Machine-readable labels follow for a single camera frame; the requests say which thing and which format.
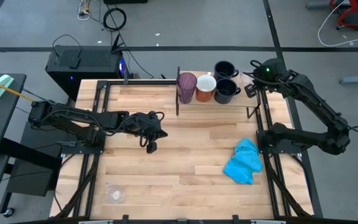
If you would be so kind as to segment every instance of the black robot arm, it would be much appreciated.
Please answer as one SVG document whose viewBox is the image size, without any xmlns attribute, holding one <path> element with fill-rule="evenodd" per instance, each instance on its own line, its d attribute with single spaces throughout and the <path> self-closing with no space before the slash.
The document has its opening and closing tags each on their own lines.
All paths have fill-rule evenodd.
<svg viewBox="0 0 358 224">
<path fill-rule="evenodd" d="M 254 72 L 245 73 L 254 78 L 254 87 L 281 93 L 284 98 L 290 96 L 304 103 L 328 128 L 325 133 L 311 133 L 288 129 L 283 124 L 275 123 L 268 131 L 261 133 L 261 143 L 272 146 L 272 153 L 280 153 L 281 147 L 296 146 L 300 152 L 313 145 L 324 152 L 338 155 L 349 145 L 347 121 L 335 112 L 314 90 L 306 75 L 293 70 L 286 70 L 282 60 L 270 59 L 264 63 L 251 61 Z"/>
<path fill-rule="evenodd" d="M 52 101 L 35 101 L 29 115 L 29 122 L 33 128 L 53 126 L 76 136 L 84 146 L 94 147 L 98 144 L 98 131 L 107 136 L 116 133 L 127 133 L 140 136 L 140 146 L 147 145 L 147 153 L 157 150 L 158 138 L 167 137 L 168 134 L 161 129 L 161 119 L 158 114 L 162 112 L 151 111 L 148 114 L 128 111 L 105 111 L 102 113 L 72 108 Z M 73 121 L 90 124 L 82 127 Z"/>
</svg>

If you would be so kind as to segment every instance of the white cable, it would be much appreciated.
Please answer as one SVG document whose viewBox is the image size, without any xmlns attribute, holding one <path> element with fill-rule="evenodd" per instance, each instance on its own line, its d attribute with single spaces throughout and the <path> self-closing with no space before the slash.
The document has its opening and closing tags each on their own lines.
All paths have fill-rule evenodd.
<svg viewBox="0 0 358 224">
<path fill-rule="evenodd" d="M 320 29 L 318 29 L 318 32 L 317 32 L 317 37 L 318 37 L 318 40 L 320 41 L 320 44 L 323 44 L 324 46 L 326 47 L 336 47 L 336 46 L 339 46 L 339 45 L 342 45 L 342 44 L 348 44 L 348 43 L 351 43 L 351 42 L 356 42 L 358 41 L 358 39 L 356 40 L 349 40 L 349 41 L 346 41 L 346 42 L 343 42 L 343 43 L 340 43 L 340 44 L 333 44 L 333 45 L 328 45 L 328 44 L 324 44 L 323 41 L 321 41 L 321 38 L 320 38 L 320 31 L 321 29 L 324 27 L 325 23 L 327 22 L 328 18 L 336 11 L 336 9 L 339 8 L 339 6 L 341 6 L 345 1 L 341 2 L 338 6 L 336 6 L 336 8 L 328 15 L 328 17 L 326 18 L 326 20 L 323 22 L 323 24 L 321 25 Z"/>
<path fill-rule="evenodd" d="M 88 15 L 88 17 L 85 18 L 85 19 L 81 19 L 81 18 L 80 18 L 81 6 L 83 7 L 82 1 L 83 1 L 83 0 L 80 0 L 80 6 L 78 6 L 77 19 L 78 19 L 79 21 L 87 21 L 88 19 L 90 19 L 91 14 L 88 13 L 88 12 L 85 12 L 85 10 L 84 10 L 84 12 Z"/>
</svg>

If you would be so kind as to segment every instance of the blue cloth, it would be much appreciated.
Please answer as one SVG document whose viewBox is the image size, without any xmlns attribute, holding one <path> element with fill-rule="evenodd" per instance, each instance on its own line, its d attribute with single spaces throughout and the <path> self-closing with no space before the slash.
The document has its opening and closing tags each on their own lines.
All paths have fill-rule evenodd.
<svg viewBox="0 0 358 224">
<path fill-rule="evenodd" d="M 235 155 L 230 158 L 223 172 L 240 184 L 253 184 L 253 172 L 262 170 L 258 148 L 249 139 L 241 140 L 234 149 Z"/>
</svg>

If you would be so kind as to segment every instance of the green object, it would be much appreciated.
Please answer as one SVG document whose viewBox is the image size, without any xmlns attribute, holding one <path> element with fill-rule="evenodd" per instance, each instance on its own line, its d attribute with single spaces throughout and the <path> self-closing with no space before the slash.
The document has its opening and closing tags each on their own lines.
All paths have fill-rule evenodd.
<svg viewBox="0 0 358 224">
<path fill-rule="evenodd" d="M 9 76 L 9 75 L 3 75 L 3 76 L 0 77 L 0 85 L 3 85 L 4 87 L 9 87 L 14 80 L 15 80 L 15 79 L 12 78 L 12 77 Z M 4 93 L 5 93 L 5 89 L 0 88 L 0 97 L 1 97 L 2 94 L 4 94 Z"/>
</svg>

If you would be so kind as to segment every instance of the purple cup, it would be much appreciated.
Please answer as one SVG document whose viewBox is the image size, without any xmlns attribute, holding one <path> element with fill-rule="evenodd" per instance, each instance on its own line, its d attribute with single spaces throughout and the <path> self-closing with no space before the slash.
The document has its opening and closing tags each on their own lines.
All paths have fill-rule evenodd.
<svg viewBox="0 0 358 224">
<path fill-rule="evenodd" d="M 190 72 L 181 73 L 177 78 L 179 99 L 182 103 L 190 103 L 197 85 L 197 77 Z"/>
</svg>

